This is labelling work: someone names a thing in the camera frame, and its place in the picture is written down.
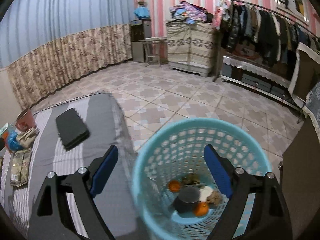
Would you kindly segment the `blue plastic bag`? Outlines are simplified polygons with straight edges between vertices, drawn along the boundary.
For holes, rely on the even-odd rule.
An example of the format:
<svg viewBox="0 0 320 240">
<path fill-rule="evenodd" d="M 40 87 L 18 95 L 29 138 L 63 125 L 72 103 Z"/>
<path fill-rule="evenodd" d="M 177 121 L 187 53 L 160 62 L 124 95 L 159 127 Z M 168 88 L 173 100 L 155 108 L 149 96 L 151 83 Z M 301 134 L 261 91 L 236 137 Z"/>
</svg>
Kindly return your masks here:
<svg viewBox="0 0 320 240">
<path fill-rule="evenodd" d="M 20 151 L 23 150 L 23 146 L 17 141 L 17 136 L 18 133 L 15 131 L 12 131 L 9 133 L 7 137 L 7 146 L 10 151 L 15 152 L 15 151 Z"/>
</svg>

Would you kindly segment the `black ribbed cup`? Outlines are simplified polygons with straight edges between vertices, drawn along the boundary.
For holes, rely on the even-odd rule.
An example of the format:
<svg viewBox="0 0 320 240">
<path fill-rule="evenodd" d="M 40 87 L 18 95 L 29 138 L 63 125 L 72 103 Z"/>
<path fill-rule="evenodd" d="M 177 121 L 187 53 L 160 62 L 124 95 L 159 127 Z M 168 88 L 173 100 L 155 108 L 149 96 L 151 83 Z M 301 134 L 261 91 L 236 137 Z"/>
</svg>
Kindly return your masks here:
<svg viewBox="0 0 320 240">
<path fill-rule="evenodd" d="M 191 212 L 199 202 L 199 198 L 199 188 L 186 186 L 180 190 L 172 205 L 178 213 Z"/>
</svg>

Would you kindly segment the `orange plastic bag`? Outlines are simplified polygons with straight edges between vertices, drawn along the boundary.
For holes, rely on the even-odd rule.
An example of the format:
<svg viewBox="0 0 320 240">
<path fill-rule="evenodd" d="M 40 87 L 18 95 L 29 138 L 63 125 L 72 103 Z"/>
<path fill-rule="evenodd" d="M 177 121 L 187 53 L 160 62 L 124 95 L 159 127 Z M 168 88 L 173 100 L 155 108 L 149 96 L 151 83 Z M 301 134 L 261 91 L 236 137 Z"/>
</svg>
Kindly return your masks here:
<svg viewBox="0 0 320 240">
<path fill-rule="evenodd" d="M 4 141 L 7 140 L 7 137 L 9 136 L 9 132 L 8 131 L 5 131 L 1 134 L 1 137 L 3 138 Z"/>
</svg>

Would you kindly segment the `orange plastic lid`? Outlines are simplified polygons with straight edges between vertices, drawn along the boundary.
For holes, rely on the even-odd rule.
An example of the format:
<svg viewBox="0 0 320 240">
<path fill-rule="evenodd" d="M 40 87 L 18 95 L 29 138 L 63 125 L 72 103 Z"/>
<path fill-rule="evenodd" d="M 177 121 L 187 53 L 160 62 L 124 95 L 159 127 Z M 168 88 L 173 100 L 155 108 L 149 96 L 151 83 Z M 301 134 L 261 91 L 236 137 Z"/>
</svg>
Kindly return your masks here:
<svg viewBox="0 0 320 240">
<path fill-rule="evenodd" d="M 179 192 L 181 190 L 181 184 L 178 180 L 171 180 L 168 183 L 168 189 L 173 193 Z"/>
</svg>

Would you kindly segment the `brown paper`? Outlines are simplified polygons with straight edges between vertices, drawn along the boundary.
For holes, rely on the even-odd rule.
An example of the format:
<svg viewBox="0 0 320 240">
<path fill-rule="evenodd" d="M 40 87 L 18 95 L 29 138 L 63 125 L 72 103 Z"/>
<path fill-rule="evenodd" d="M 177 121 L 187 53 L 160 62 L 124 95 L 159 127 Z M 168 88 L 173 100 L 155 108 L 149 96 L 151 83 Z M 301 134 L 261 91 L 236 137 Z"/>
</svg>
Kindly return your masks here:
<svg viewBox="0 0 320 240">
<path fill-rule="evenodd" d="M 221 203 L 222 195 L 219 191 L 212 191 L 212 193 L 206 198 L 207 204 L 218 206 Z"/>
</svg>

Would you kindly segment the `orange fruit in basket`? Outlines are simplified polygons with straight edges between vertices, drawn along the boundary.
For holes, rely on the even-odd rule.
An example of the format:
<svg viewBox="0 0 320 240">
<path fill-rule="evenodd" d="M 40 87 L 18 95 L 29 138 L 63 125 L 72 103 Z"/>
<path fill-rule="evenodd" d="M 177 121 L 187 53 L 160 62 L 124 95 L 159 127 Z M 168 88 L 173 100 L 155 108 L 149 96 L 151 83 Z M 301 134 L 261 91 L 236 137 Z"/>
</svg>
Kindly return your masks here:
<svg viewBox="0 0 320 240">
<path fill-rule="evenodd" d="M 198 202 L 193 208 L 193 214 L 196 217 L 203 217 L 209 212 L 209 205 L 207 202 Z"/>
</svg>

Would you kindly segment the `beige crumpled cloth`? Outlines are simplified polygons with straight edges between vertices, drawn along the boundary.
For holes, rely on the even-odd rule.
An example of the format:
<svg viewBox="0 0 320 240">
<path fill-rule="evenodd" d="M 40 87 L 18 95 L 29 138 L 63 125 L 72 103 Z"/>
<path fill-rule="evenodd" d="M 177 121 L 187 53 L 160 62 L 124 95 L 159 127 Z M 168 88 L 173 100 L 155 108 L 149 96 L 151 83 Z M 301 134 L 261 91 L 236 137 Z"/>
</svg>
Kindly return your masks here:
<svg viewBox="0 0 320 240">
<path fill-rule="evenodd" d="M 30 128 L 27 131 L 18 134 L 16 140 L 23 148 L 30 148 L 34 143 L 38 133 L 38 129 Z"/>
</svg>

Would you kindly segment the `light blue waste basket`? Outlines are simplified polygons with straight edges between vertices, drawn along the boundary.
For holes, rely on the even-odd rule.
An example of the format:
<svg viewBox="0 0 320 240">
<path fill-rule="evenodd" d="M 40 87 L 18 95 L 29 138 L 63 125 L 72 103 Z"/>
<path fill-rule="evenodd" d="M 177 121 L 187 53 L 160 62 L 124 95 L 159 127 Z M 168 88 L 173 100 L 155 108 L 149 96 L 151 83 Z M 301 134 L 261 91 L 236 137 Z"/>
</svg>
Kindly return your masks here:
<svg viewBox="0 0 320 240">
<path fill-rule="evenodd" d="M 252 175 L 272 171 L 259 143 L 241 128 L 214 118 L 192 118 L 162 127 L 138 153 L 132 172 L 132 195 L 151 239 L 206 239 L 217 224 L 228 199 L 196 217 L 179 214 L 172 204 L 177 193 L 169 190 L 172 180 L 194 174 L 204 185 L 217 189 L 204 148 L 212 145 L 219 156 Z"/>
</svg>

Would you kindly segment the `pink metal mug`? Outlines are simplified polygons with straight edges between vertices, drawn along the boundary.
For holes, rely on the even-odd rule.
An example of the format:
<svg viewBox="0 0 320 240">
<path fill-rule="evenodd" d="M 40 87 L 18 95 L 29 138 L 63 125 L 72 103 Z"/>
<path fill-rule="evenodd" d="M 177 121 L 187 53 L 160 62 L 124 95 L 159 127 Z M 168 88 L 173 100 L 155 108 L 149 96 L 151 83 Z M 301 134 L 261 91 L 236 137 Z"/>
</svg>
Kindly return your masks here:
<svg viewBox="0 0 320 240">
<path fill-rule="evenodd" d="M 35 119 L 30 109 L 24 109 L 17 116 L 15 122 L 16 128 L 21 132 L 26 132 L 30 128 L 36 128 Z"/>
</svg>

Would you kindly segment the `floral beige curtain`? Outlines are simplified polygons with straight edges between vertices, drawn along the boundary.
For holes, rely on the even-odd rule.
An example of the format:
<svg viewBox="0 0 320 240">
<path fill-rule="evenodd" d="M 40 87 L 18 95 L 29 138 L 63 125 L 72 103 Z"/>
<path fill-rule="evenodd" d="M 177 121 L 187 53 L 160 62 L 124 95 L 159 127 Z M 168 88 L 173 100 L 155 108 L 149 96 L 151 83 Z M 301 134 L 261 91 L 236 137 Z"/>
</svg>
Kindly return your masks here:
<svg viewBox="0 0 320 240">
<path fill-rule="evenodd" d="M 21 108 L 28 108 L 69 83 L 132 58 L 129 24 L 89 29 L 57 38 L 7 68 Z"/>
</svg>

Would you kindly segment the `cloth covered cabinet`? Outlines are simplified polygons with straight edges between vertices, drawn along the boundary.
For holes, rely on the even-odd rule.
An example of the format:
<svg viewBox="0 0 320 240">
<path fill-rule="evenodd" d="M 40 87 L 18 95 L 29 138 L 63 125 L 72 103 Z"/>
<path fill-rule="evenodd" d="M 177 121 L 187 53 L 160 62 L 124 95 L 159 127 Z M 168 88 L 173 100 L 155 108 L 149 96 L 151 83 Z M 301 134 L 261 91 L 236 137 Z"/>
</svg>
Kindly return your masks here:
<svg viewBox="0 0 320 240">
<path fill-rule="evenodd" d="M 217 58 L 217 37 L 210 23 L 167 23 L 168 64 L 171 69 L 207 77 Z"/>
</svg>

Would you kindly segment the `small folding table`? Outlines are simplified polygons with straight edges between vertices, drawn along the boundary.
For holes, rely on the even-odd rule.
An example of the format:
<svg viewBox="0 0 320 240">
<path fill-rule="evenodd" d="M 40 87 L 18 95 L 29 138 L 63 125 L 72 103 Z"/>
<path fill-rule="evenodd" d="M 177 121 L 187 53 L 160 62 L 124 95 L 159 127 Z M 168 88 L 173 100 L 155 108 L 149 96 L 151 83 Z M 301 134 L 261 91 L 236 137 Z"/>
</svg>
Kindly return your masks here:
<svg viewBox="0 0 320 240">
<path fill-rule="evenodd" d="M 140 40 L 143 45 L 144 53 L 145 53 L 145 61 L 146 65 L 150 65 L 150 63 L 157 63 L 157 65 L 161 66 L 161 48 L 167 43 L 166 36 L 159 37 L 149 37 L 143 40 Z"/>
</svg>

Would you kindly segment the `water dispenser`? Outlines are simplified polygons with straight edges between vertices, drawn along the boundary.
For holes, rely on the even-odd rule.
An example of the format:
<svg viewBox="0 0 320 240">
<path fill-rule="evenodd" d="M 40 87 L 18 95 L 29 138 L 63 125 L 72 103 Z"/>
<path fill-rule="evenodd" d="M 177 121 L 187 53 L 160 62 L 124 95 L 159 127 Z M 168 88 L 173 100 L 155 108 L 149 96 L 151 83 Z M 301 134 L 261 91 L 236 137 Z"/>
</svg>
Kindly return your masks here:
<svg viewBox="0 0 320 240">
<path fill-rule="evenodd" d="M 130 23 L 132 57 L 135 62 L 145 61 L 143 40 L 152 36 L 151 20 L 136 19 Z"/>
</svg>

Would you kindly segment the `pile of clothes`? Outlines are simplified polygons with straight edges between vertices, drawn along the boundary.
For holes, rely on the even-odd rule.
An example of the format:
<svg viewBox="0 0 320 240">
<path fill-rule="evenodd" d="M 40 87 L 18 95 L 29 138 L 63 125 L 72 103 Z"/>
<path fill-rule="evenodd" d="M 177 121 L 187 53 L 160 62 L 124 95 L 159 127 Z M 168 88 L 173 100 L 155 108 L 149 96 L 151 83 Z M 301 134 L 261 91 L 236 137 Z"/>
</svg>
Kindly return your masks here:
<svg viewBox="0 0 320 240">
<path fill-rule="evenodd" d="M 170 8 L 171 18 L 176 21 L 185 21 L 188 24 L 197 22 L 212 23 L 213 15 L 206 8 L 181 1 Z"/>
</svg>

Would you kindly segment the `blue covered potted plant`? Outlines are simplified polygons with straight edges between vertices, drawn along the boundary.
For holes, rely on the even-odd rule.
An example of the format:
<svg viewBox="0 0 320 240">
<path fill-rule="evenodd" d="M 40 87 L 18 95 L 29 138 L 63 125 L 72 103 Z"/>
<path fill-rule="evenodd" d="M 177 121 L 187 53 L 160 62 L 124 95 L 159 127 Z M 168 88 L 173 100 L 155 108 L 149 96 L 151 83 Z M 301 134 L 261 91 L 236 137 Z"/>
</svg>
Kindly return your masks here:
<svg viewBox="0 0 320 240">
<path fill-rule="evenodd" d="M 136 19 L 150 19 L 150 11 L 147 8 L 147 3 L 144 0 L 137 2 L 138 7 L 134 10 L 133 14 Z"/>
</svg>

